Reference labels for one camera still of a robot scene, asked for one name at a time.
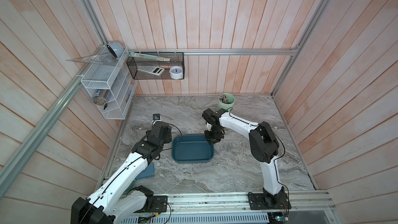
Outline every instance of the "black wire mesh basket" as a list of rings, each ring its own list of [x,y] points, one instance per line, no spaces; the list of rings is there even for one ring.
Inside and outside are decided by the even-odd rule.
[[[184,66],[184,53],[183,52],[142,52],[142,54],[148,54],[153,56],[161,56],[165,58],[170,58],[170,61],[161,62],[155,61],[147,58],[132,57],[127,58],[127,66],[130,69],[132,78],[134,80],[142,79],[173,79],[170,76],[170,68],[174,66],[182,67],[182,78],[185,77],[185,66]],[[139,71],[138,68],[149,68],[149,67],[161,67],[164,71],[161,75],[152,75],[150,73]]]

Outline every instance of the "clock face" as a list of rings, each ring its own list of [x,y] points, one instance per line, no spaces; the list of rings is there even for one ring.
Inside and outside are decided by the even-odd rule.
[[[175,68],[172,69],[172,72],[173,72],[173,73],[181,73],[181,72],[182,72],[182,68],[180,68],[180,67],[175,67]]]

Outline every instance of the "green cup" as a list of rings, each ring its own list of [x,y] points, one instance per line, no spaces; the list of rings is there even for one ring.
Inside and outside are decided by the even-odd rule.
[[[220,100],[218,100],[217,110],[222,108],[222,109],[225,109],[228,112],[230,112],[232,110],[232,107],[234,107],[235,97],[230,93],[223,93],[223,95],[226,96],[226,101],[228,103],[225,104],[225,103],[222,103]]]

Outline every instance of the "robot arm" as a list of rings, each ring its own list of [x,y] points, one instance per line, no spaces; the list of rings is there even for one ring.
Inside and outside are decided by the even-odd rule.
[[[163,145],[172,140],[171,127],[154,115],[152,130],[137,142],[121,167],[86,200],[79,198],[72,205],[71,224],[119,223],[138,210],[156,209],[153,192],[139,186],[123,200],[119,200],[137,175],[159,156]]]
[[[219,109],[217,112],[206,109],[202,117],[206,121],[205,137],[209,142],[217,143],[224,138],[224,128],[232,129],[250,142],[251,154],[260,163],[264,179],[264,202],[268,208],[276,208],[286,194],[278,181],[279,172],[277,155],[279,142],[267,122],[256,123],[237,117],[230,112]]]

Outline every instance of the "vent grille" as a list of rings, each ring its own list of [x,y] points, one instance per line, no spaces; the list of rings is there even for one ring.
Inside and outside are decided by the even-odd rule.
[[[162,215],[152,218],[151,223],[163,224],[169,217]],[[236,214],[172,214],[168,223],[189,224],[189,223],[203,223],[203,224],[229,224],[229,223],[268,223],[268,215],[266,212],[262,213],[236,213]],[[130,216],[124,219],[121,224],[136,224],[138,223],[138,216]]]

